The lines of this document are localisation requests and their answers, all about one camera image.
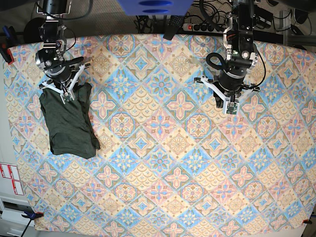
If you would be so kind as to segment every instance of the power strip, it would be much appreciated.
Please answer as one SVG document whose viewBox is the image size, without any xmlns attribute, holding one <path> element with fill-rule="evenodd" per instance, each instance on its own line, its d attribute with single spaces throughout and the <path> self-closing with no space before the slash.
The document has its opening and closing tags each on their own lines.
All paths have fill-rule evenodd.
<svg viewBox="0 0 316 237">
<path fill-rule="evenodd" d="M 219 33 L 209 24 L 184 23 L 182 29 L 187 32 Z"/>
</svg>

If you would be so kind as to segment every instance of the tiled pattern fabric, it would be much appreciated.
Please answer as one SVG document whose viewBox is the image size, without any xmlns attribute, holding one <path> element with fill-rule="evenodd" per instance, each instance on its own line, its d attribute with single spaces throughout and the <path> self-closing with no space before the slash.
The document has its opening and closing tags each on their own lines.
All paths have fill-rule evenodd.
<svg viewBox="0 0 316 237">
<path fill-rule="evenodd" d="M 231 237 L 297 228 L 316 203 L 316 62 L 313 53 L 256 42 L 261 91 L 222 114 L 193 78 L 219 38 L 79 38 L 93 85 L 90 119 L 102 149 L 53 156 L 40 111 L 39 44 L 12 49 L 4 85 L 26 198 L 37 230 L 111 237 Z M 258 83 L 263 64 L 247 76 Z"/>
</svg>

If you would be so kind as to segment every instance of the green cloth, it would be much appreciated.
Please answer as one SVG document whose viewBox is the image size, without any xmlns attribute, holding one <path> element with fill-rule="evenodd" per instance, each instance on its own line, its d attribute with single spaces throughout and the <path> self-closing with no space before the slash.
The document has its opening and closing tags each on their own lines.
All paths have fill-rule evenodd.
<svg viewBox="0 0 316 237">
<path fill-rule="evenodd" d="M 40 109 L 49 130 L 50 150 L 54 155 L 70 153 L 85 159 L 95 156 L 100 143 L 89 119 L 90 94 L 88 83 L 74 89 L 75 100 L 63 103 L 60 94 L 44 89 L 39 98 Z"/>
</svg>

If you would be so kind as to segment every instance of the table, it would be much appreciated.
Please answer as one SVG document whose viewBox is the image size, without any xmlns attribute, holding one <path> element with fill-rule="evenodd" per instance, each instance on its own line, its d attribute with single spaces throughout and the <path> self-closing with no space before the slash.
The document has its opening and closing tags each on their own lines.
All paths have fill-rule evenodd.
<svg viewBox="0 0 316 237">
<path fill-rule="evenodd" d="M 261 91 L 222 114 L 193 78 L 220 38 L 78 38 L 93 85 L 90 119 L 102 149 L 54 156 L 40 111 L 40 44 L 11 49 L 4 66 L 8 119 L 36 230 L 93 236 L 241 236 L 302 226 L 316 203 L 316 63 L 310 52 L 256 42 Z M 246 81 L 263 76 L 259 62 Z"/>
</svg>

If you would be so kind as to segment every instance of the patterned tablecloth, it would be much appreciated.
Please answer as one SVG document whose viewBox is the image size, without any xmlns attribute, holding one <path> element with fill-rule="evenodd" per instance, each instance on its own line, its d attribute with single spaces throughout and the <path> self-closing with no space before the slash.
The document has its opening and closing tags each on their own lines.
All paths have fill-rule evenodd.
<svg viewBox="0 0 316 237">
<path fill-rule="evenodd" d="M 316 203 L 316 56 L 256 42 L 259 93 L 223 115 L 193 78 L 222 40 L 203 36 L 79 38 L 90 57 L 95 158 L 53 156 L 40 111 L 40 44 L 4 63 L 8 119 L 37 230 L 94 236 L 241 236 L 301 226 Z M 263 64 L 247 81 L 259 82 Z"/>
</svg>

